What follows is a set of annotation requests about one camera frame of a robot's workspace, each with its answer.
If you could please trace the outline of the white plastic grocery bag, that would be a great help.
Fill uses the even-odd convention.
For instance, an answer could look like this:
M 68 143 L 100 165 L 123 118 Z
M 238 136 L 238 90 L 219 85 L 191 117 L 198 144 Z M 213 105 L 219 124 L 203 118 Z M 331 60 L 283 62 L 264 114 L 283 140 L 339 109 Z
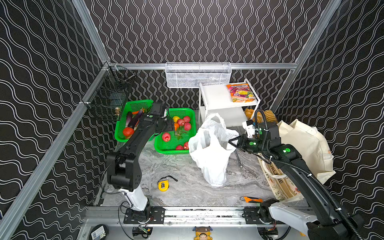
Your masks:
M 226 170 L 235 147 L 229 140 L 239 136 L 226 127 L 218 113 L 208 114 L 196 135 L 189 140 L 189 153 L 201 169 L 204 179 L 213 187 L 221 187 L 227 181 Z

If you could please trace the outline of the red apple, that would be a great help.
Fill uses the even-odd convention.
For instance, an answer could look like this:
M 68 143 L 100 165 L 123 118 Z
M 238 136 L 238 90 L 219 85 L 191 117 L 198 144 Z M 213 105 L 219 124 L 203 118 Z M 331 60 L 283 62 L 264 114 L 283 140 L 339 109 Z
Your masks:
M 191 123 L 186 122 L 186 123 L 184 124 L 184 130 L 185 130 L 185 131 L 190 131 L 191 129 L 192 129 L 192 125 L 191 125 Z

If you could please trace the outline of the cream canvas tote bag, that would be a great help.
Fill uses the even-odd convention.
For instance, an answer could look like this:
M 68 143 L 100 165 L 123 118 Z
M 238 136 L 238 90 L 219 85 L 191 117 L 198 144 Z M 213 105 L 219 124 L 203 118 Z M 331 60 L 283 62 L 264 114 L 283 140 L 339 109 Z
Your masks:
M 334 156 L 326 138 L 317 128 L 310 127 L 299 120 L 294 120 L 291 124 L 280 121 L 277 126 L 282 143 L 291 144 L 296 148 L 309 170 L 322 184 L 336 174 Z M 268 165 L 261 160 L 259 163 L 278 201 L 289 203 L 304 199 L 299 188 L 275 164 Z

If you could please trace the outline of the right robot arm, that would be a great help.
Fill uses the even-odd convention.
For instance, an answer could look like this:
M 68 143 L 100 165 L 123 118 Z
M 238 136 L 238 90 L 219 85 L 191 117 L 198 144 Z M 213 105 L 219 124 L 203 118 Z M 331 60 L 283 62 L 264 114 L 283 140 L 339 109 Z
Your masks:
M 262 203 L 259 219 L 265 224 L 282 222 L 306 234 L 311 240 L 360 240 L 360 215 L 350 215 L 310 171 L 302 155 L 290 144 L 283 144 L 278 126 L 260 123 L 256 138 L 246 134 L 229 140 L 243 152 L 256 155 L 263 163 L 275 164 L 298 187 L 312 214 L 284 205 L 277 200 Z

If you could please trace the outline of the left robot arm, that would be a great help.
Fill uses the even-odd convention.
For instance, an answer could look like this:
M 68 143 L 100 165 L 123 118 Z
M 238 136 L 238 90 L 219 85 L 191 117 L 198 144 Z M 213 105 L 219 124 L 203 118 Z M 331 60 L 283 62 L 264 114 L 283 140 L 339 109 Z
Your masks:
M 148 113 L 134 117 L 129 126 L 136 127 L 130 139 L 116 152 L 107 155 L 107 182 L 124 193 L 134 211 L 143 212 L 149 200 L 140 186 L 140 154 L 152 136 L 173 131 L 174 122 L 169 117 L 167 105 L 153 103 Z

